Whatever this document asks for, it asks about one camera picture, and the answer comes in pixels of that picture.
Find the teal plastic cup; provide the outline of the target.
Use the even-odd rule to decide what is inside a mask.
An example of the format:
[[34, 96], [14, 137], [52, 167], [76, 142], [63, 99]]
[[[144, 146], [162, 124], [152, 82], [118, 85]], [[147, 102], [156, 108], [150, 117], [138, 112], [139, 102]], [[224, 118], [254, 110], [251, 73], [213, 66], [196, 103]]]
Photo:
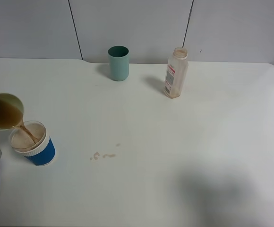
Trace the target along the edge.
[[124, 46], [114, 46], [108, 50], [111, 78], [124, 81], [129, 75], [129, 49]]

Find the clear plastic beverage bottle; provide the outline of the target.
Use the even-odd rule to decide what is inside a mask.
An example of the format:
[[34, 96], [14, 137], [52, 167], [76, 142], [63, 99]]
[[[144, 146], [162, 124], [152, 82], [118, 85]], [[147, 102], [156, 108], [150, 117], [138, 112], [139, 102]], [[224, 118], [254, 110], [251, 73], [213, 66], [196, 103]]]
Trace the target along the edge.
[[177, 98], [181, 95], [188, 70], [187, 56], [187, 49], [177, 47], [168, 58], [164, 91], [169, 98]]

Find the blue white ribbed cup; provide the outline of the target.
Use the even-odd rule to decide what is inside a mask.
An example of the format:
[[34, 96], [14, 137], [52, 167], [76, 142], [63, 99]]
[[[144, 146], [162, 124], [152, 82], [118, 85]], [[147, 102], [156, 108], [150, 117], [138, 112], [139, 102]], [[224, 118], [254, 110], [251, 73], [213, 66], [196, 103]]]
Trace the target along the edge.
[[49, 164], [55, 157], [54, 144], [45, 126], [39, 121], [24, 122], [24, 126], [35, 136], [35, 143], [23, 130], [14, 129], [9, 135], [12, 149], [36, 166]]

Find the light green plastic cup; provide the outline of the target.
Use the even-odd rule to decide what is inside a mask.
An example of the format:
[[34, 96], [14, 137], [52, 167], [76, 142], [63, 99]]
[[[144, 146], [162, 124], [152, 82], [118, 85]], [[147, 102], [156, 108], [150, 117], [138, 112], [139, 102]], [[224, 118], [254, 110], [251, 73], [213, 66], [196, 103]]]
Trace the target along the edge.
[[22, 101], [15, 95], [0, 93], [0, 130], [8, 130], [21, 124], [24, 115]]

